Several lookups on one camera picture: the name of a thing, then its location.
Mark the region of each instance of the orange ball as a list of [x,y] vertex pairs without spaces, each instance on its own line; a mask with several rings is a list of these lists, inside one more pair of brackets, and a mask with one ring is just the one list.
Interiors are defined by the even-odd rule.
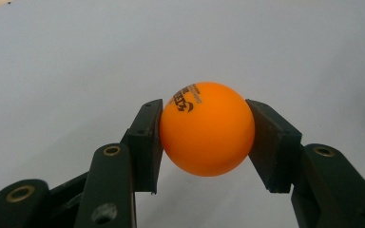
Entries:
[[237,167],[250,152],[254,136],[247,102],[217,83],[184,87],[167,102],[160,121],[161,142],[170,160],[204,177]]

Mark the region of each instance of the ping pong ball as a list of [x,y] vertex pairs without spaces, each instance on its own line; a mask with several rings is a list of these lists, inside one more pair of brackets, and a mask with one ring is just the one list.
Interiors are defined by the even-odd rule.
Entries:
[[167,102],[160,120],[165,153],[197,176],[218,176],[237,167],[249,154],[254,137],[247,102],[217,83],[184,87]]

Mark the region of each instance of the white table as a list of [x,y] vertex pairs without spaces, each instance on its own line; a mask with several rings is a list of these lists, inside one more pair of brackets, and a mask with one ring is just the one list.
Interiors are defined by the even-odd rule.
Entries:
[[[140,106],[215,81],[342,151],[365,178],[365,0],[27,1],[0,7],[0,190],[87,171]],[[164,154],[138,226],[296,227],[250,160],[198,178]]]

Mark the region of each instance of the white surface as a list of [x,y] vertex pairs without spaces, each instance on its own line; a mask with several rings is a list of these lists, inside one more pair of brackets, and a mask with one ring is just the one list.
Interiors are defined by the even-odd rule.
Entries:
[[[365,178],[365,0],[14,1],[0,7],[0,190],[85,172],[140,106],[216,81],[272,106]],[[163,156],[139,227],[296,227],[249,160],[197,178]]]

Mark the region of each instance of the ball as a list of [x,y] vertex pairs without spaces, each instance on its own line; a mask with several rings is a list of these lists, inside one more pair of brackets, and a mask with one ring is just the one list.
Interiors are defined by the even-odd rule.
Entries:
[[254,137],[249,105],[238,92],[218,83],[184,87],[167,102],[160,120],[167,156],[182,170],[202,177],[237,167]]

